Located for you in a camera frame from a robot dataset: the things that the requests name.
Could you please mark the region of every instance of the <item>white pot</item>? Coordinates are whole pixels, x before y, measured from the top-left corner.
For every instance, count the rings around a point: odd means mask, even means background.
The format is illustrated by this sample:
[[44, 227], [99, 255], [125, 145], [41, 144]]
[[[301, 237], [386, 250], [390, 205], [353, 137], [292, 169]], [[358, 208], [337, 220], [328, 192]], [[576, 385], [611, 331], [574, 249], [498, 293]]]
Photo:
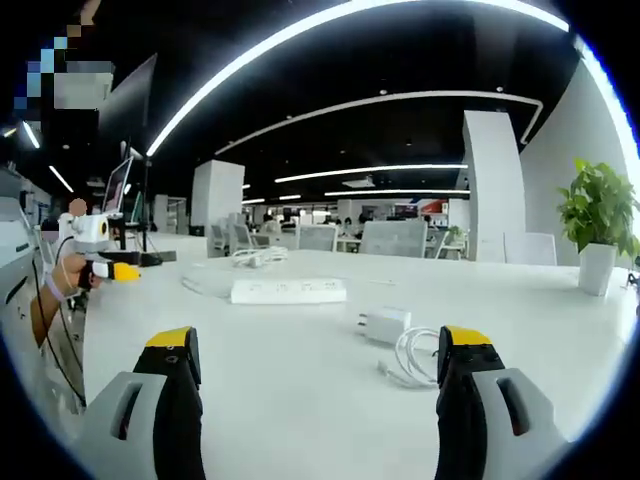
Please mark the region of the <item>white pot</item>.
[[616, 263], [616, 247], [590, 243], [580, 252], [580, 288], [589, 295], [607, 293], [609, 279]]

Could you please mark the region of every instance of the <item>computer monitor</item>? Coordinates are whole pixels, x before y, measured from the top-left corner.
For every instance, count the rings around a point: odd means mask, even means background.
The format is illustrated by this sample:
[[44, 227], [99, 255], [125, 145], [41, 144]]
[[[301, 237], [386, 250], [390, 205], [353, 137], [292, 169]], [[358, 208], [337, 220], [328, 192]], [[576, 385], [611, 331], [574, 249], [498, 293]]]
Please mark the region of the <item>computer monitor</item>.
[[120, 212], [124, 187], [127, 184], [132, 162], [133, 157], [129, 157], [111, 172], [102, 204], [102, 213], [116, 214]]

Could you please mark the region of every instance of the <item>charger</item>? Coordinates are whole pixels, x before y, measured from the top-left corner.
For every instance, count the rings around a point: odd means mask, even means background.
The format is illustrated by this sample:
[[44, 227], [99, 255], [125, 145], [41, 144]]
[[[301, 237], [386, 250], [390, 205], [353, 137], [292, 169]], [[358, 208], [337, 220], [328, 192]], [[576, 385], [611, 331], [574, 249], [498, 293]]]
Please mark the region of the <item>charger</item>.
[[404, 372], [404, 375], [398, 374], [386, 363], [379, 361], [377, 370], [382, 375], [403, 388], [438, 388], [436, 377], [425, 370], [414, 354], [418, 339], [423, 336], [437, 339], [437, 331], [426, 327], [411, 328], [411, 312], [398, 308], [383, 307], [364, 316], [367, 318], [364, 324], [365, 336], [371, 340], [395, 345], [396, 360]]
[[366, 315], [367, 338], [395, 345], [405, 330], [411, 327], [411, 312], [399, 308], [383, 307]]

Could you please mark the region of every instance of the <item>person's arm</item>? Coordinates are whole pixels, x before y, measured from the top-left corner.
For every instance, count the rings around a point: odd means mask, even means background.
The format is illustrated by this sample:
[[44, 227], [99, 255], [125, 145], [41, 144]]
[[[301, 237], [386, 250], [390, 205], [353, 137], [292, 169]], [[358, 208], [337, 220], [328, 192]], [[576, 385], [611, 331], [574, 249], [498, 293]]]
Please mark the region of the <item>person's arm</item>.
[[[87, 262], [83, 256], [75, 253], [65, 257], [62, 262], [64, 262], [64, 267], [67, 271], [66, 277], [62, 269], [62, 263], [59, 263], [53, 269], [51, 278], [58, 288], [58, 291], [66, 297], [78, 288], [80, 271]], [[89, 282], [91, 286], [97, 287], [100, 284], [100, 279], [91, 274], [89, 276]], [[40, 288], [40, 303], [42, 303], [42, 311], [40, 310], [37, 296], [31, 301], [31, 328], [33, 329], [33, 336], [36, 339], [38, 347], [42, 345], [53, 321], [53, 317], [55, 317], [60, 308], [60, 301], [46, 283]]]

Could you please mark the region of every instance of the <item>potted plant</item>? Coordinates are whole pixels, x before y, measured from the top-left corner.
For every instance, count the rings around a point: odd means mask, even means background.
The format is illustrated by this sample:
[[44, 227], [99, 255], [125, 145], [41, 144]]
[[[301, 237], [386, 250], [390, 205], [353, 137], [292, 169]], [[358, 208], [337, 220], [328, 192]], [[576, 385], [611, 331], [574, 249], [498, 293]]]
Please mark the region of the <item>potted plant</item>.
[[578, 176], [569, 189], [560, 188], [565, 198], [558, 211], [567, 238], [580, 253], [579, 285], [590, 295], [607, 291], [616, 254], [632, 260], [640, 253], [640, 242], [632, 233], [633, 209], [640, 204], [633, 186], [605, 163], [596, 166], [576, 159]]

